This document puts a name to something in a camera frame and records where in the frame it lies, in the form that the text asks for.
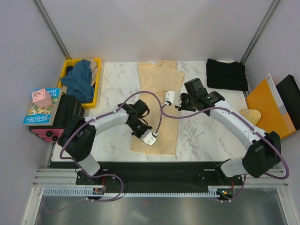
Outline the cream yellow t shirt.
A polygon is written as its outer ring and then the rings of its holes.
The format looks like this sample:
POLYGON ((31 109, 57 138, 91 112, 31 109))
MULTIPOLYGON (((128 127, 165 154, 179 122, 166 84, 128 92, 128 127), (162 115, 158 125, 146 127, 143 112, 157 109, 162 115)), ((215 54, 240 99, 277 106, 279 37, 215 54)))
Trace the cream yellow t shirt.
MULTIPOLYGON (((138 72, 140 89, 154 93, 161 104, 164 103, 166 92, 180 91, 185 75, 177 70, 177 62, 172 60, 161 60, 155 63, 140 61, 138 72)), ((160 119, 160 108, 156 98, 143 93, 140 95, 140 99, 150 109, 146 121, 156 129, 160 119)), ((131 150, 145 154, 174 155, 177 148, 178 123, 178 120, 163 116, 155 143, 149 146, 134 136, 131 142, 131 150)))

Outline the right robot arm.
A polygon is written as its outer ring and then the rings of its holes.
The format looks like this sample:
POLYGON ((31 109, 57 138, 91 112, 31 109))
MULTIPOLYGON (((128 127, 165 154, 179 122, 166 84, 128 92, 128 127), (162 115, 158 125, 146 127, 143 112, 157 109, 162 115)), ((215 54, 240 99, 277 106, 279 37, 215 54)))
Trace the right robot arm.
POLYGON ((235 111, 225 98, 216 91, 210 93, 200 79, 195 78, 184 84, 185 93, 170 91, 165 99, 179 111, 203 111, 226 127, 247 150, 245 156, 225 161, 215 172, 215 180, 226 184, 233 176, 249 174, 259 178, 280 163, 279 135, 266 131, 250 123, 235 111))

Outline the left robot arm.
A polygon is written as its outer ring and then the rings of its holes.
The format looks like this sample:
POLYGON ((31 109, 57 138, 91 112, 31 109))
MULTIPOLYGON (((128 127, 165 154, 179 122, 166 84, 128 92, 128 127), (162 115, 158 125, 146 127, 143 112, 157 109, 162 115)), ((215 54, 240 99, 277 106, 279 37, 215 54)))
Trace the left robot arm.
POLYGON ((103 179, 100 165, 93 157, 91 150, 95 137, 113 127, 128 125, 132 135, 142 142, 152 146, 156 138, 143 118, 150 109, 142 100, 134 104, 119 104, 113 112, 101 114, 95 118, 76 115, 68 122, 58 139, 58 145, 63 147, 71 158, 87 173, 87 180, 99 184, 103 179))

